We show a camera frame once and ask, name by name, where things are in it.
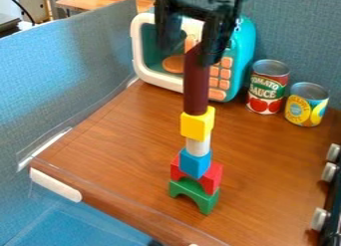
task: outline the red can label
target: red can label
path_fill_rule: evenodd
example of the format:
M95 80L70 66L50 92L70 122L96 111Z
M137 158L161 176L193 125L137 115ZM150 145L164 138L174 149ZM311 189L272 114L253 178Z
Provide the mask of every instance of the red can label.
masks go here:
M263 115L277 113L281 107L287 81L288 76L269 77L253 73L247 107Z

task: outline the wooden table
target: wooden table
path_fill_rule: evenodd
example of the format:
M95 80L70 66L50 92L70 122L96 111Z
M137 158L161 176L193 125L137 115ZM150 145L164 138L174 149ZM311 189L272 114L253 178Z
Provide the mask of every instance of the wooden table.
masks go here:
M170 163L184 146L182 95L141 81L32 166L79 189L88 204L170 245L316 245L309 223L315 207L324 205L328 186L319 178L329 144L340 142L341 113L329 109L320 126L307 128L283 114L254 114L243 99L212 105L213 159L224 164L224 174L209 216L191 200L168 195Z
M56 5L60 8L76 11L90 11L122 1L125 0L58 0ZM146 12L153 6L154 0L137 0L139 13Z

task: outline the red arch block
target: red arch block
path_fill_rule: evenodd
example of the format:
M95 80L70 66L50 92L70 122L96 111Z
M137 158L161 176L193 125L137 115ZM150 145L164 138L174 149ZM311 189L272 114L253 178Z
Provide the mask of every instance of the red arch block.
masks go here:
M209 170L199 179L199 182L206 194L213 195L219 188L222 176L222 164L213 162ZM170 164L170 178L178 181L183 177L190 177L178 167L178 155Z

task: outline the tomato sauce can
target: tomato sauce can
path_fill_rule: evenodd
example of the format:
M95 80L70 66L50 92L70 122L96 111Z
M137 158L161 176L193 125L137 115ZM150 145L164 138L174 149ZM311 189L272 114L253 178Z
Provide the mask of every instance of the tomato sauce can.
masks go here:
M329 101L329 93L313 83L296 83L286 101L285 118L301 126L321 123Z
M246 106L262 115L273 115L281 108L289 68L276 60L259 60L252 66Z

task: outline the green arch block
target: green arch block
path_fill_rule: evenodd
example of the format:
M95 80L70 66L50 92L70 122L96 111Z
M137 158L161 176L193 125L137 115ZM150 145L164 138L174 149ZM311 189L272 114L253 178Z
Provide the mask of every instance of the green arch block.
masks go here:
M176 198L180 194L188 196L196 203L200 212L205 215L208 215L215 206L219 191L220 189L214 195L206 194L197 181L188 177L184 177L179 181L170 181L170 196L172 198Z

